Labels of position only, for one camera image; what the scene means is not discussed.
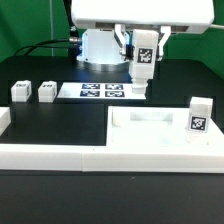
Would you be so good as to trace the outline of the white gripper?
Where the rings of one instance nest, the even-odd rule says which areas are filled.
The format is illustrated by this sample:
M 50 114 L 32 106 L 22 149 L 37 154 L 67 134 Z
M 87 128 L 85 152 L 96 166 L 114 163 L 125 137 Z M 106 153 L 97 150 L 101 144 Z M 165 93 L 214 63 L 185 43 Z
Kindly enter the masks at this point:
M 214 20 L 213 0 L 72 0 L 73 23 L 81 29 L 114 29 L 126 60 L 126 32 L 159 29 L 157 60 L 172 33 L 203 33 Z

